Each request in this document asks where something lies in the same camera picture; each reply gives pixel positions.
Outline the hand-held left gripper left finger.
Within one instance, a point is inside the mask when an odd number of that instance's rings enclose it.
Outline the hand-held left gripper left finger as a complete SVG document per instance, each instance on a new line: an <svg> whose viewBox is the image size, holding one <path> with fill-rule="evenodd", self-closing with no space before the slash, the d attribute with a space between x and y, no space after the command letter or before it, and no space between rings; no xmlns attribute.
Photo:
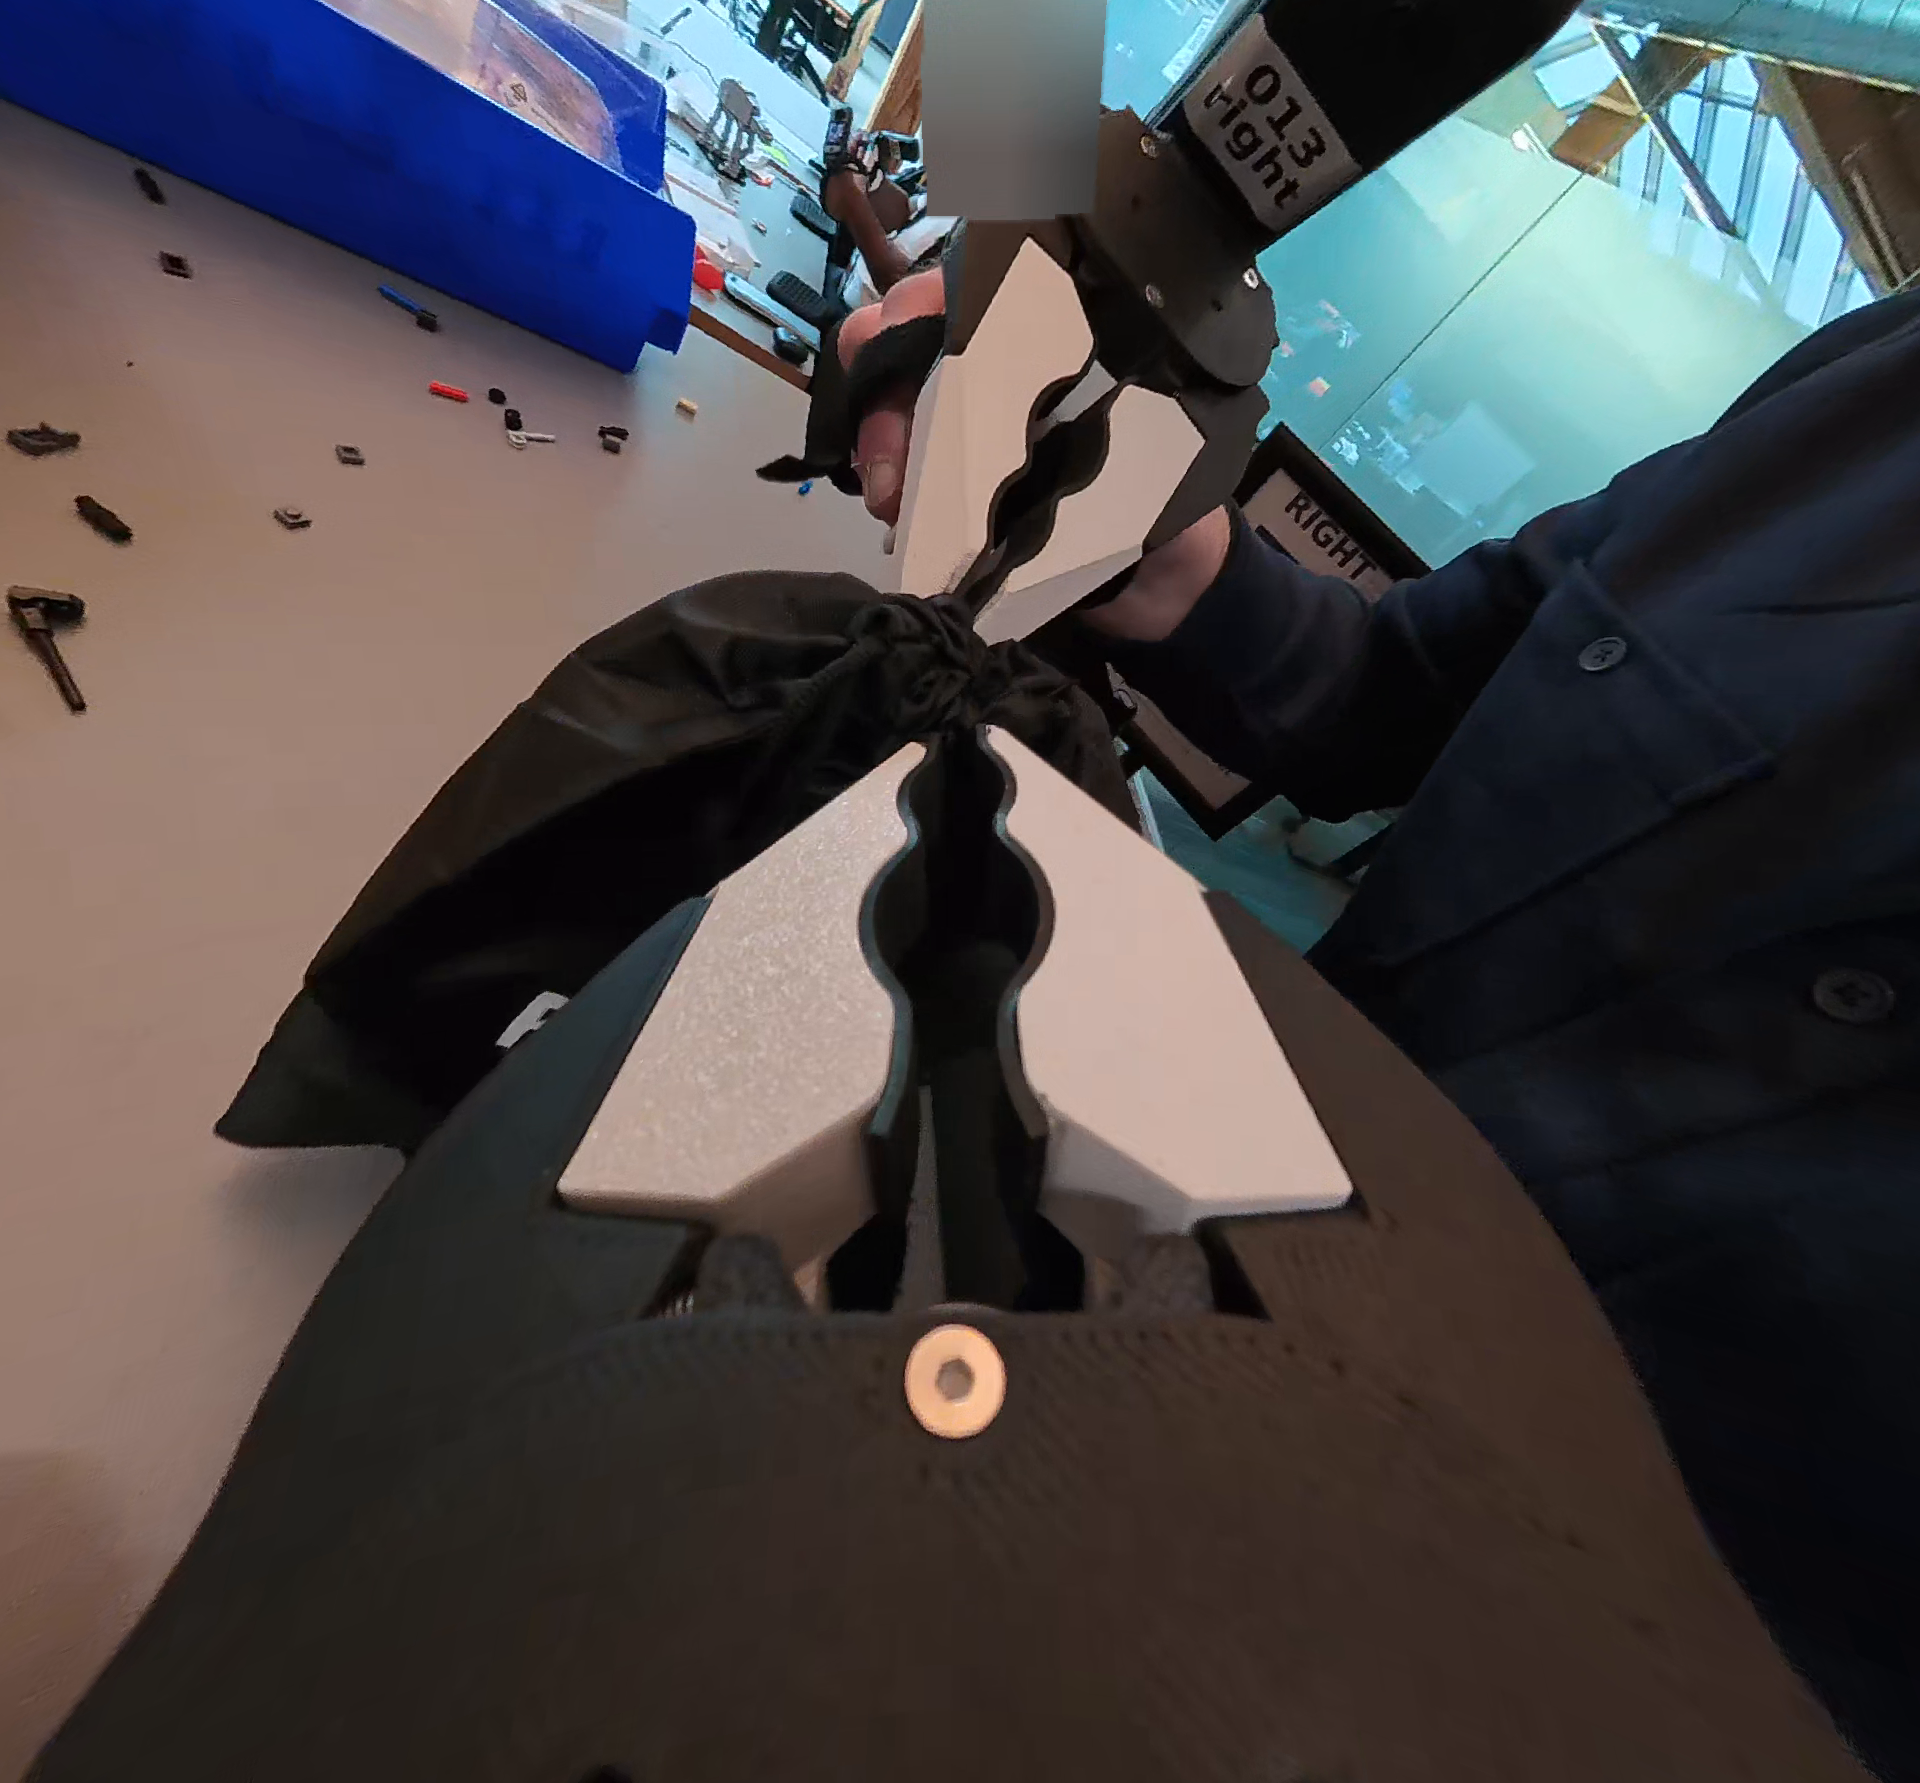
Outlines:
<svg viewBox="0 0 1920 1783"><path fill-rule="evenodd" d="M862 910L908 848L908 741L709 895L558 1178L564 1207L758 1236L787 1267L875 1211L898 1009Z"/></svg>

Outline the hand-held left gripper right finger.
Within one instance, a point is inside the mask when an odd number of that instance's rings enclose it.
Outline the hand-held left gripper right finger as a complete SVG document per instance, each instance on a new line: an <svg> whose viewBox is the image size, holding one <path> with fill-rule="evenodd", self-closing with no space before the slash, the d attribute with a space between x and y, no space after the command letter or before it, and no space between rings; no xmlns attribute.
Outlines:
<svg viewBox="0 0 1920 1783"><path fill-rule="evenodd" d="M1014 991L1043 1115L1042 1213L1087 1256L1221 1218L1320 1213L1353 1183L1203 887L1000 727L1001 841L1037 876L1037 965Z"/></svg>

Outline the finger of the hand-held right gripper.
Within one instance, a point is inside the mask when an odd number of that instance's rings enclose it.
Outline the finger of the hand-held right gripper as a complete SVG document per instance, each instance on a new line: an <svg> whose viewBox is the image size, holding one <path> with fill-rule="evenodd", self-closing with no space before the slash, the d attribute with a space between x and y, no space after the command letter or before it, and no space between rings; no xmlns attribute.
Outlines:
<svg viewBox="0 0 1920 1783"><path fill-rule="evenodd" d="M1175 398L1134 383L1046 430L995 496L987 551L960 585L976 632L1021 641L1120 582L1202 450Z"/></svg>
<svg viewBox="0 0 1920 1783"><path fill-rule="evenodd" d="M955 352L915 407L893 528L903 595L985 601L1037 507L1035 454L1112 392L1072 272L1032 234L969 234L948 291Z"/></svg>

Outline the black drawstring bag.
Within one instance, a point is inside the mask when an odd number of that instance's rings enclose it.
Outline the black drawstring bag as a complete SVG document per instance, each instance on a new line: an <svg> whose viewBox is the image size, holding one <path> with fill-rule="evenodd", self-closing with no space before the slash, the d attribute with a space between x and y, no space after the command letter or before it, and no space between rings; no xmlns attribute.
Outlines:
<svg viewBox="0 0 1920 1783"><path fill-rule="evenodd" d="M1095 699L948 598L700 582L571 652L448 778L307 961L214 1124L412 1153L562 1002L909 741L995 724L1137 822Z"/></svg>

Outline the person's right hand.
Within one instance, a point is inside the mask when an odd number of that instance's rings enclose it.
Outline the person's right hand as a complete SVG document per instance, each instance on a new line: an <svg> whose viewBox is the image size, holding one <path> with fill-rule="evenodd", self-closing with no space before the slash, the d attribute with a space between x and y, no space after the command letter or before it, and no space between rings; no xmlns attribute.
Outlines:
<svg viewBox="0 0 1920 1783"><path fill-rule="evenodd" d="M878 335L945 314L945 282L935 266L913 268L876 303L855 308L838 333L838 359L851 372ZM853 469L868 513L884 528L900 519L906 455L913 431L917 379L893 379L860 412ZM1163 642L1219 579L1232 549L1232 515L1219 505L1171 542L1142 556L1114 595L1076 605L1081 624L1103 638Z"/></svg>

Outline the person's dark jacket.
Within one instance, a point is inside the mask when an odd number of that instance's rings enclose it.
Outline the person's dark jacket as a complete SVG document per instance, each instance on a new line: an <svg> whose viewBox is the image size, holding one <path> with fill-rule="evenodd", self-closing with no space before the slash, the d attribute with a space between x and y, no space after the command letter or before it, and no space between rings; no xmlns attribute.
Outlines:
<svg viewBox="0 0 1920 1783"><path fill-rule="evenodd" d="M1402 809L1314 961L1573 1255L1692 1500L1916 1778L1916 294L1379 603L1304 805Z"/></svg>

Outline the blue plastic bin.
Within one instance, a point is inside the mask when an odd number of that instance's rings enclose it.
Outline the blue plastic bin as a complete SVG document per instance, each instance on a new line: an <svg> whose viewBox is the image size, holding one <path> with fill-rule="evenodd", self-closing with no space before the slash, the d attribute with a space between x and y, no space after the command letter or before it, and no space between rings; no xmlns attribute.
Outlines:
<svg viewBox="0 0 1920 1783"><path fill-rule="evenodd" d="M25 110L616 372L690 323L692 220L322 0L1 0Z"/></svg>

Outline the black axle piece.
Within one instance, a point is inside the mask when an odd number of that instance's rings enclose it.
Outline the black axle piece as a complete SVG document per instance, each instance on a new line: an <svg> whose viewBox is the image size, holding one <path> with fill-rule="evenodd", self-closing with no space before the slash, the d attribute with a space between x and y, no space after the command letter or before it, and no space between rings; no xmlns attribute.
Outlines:
<svg viewBox="0 0 1920 1783"><path fill-rule="evenodd" d="M6 607L14 630L48 671L65 709L85 714L86 696L61 656L60 632L85 622L86 601L68 592L13 585L6 590Z"/></svg>

